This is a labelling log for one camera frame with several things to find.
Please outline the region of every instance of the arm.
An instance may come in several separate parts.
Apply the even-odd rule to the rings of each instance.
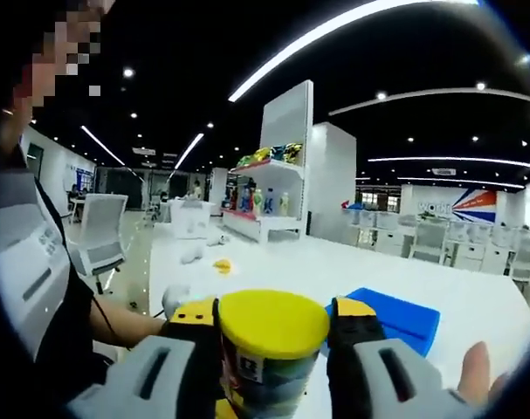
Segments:
[[[110,301],[93,297],[100,304],[101,309],[109,321],[112,329],[117,335],[117,339],[107,326],[107,323],[100,313],[100,309],[94,301],[90,308],[90,325],[93,330],[93,338],[103,343],[116,346],[134,347],[141,340],[149,335],[160,333],[164,320],[153,319],[132,313],[129,310],[117,306]]]

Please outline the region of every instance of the cable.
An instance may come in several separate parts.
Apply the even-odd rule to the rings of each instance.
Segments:
[[[107,324],[107,327],[109,327],[109,330],[111,331],[111,333],[114,335],[114,338],[115,338],[115,343],[117,343],[118,345],[124,347],[125,349],[127,349],[129,352],[131,352],[131,349],[130,347],[128,347],[127,345],[125,345],[120,337],[117,335],[117,333],[114,331],[114,329],[111,327],[111,323],[109,323],[109,319],[107,319],[107,316],[106,314],[104,313],[103,309],[101,308],[100,306],[100,303],[98,302],[98,300],[92,296],[92,299],[93,299],[93,302],[96,304],[96,306],[98,307],[98,310],[100,310],[100,313],[102,315],[102,317],[104,318],[104,320],[106,321],[106,324]]]
[[[159,313],[155,314],[155,315],[152,316],[152,317],[155,319],[156,317],[158,317],[158,316],[159,316],[160,314],[162,314],[162,313],[163,313],[163,309],[162,309]]]

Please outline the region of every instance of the yellow lid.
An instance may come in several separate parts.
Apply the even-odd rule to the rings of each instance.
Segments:
[[[317,351],[328,334],[325,309],[290,292],[234,292],[220,299],[218,312],[224,335],[245,352],[263,358],[304,358]]]

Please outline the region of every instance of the human hand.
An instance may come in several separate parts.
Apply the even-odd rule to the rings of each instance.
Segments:
[[[504,387],[506,374],[496,379],[490,388],[490,356],[484,342],[478,342],[463,358],[463,372],[458,384],[458,392],[474,406],[485,404]]]

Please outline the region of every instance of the ceiling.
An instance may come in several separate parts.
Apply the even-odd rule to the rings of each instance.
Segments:
[[[455,168],[458,179],[530,182],[530,169],[504,164],[368,161],[466,156],[530,162],[530,102],[524,100],[438,94],[329,116],[372,100],[380,91],[391,95],[474,87],[480,81],[488,88],[530,96],[530,65],[513,63],[501,52],[500,41],[430,4],[403,6],[348,24],[289,58],[240,100],[228,101],[276,52],[360,3],[369,2],[292,0],[257,8],[247,2],[118,0],[102,22],[100,54],[79,65],[78,76],[58,79],[57,96],[34,114],[35,128],[99,164],[120,166],[79,129],[84,125],[131,168],[146,161],[132,147],[154,148],[156,156],[149,160],[157,168],[173,167],[162,164],[169,160],[162,154],[181,155],[204,133],[181,169],[210,172],[215,166],[233,167],[252,153],[258,147],[263,106],[310,79],[314,122],[330,121],[356,137],[357,175],[370,177],[367,183],[431,178],[432,168]],[[530,1],[489,4],[503,18],[509,36],[530,53]],[[123,77],[125,67],[134,69],[132,78]],[[100,96],[90,96],[89,86],[99,86]],[[212,129],[206,127],[210,121]]]

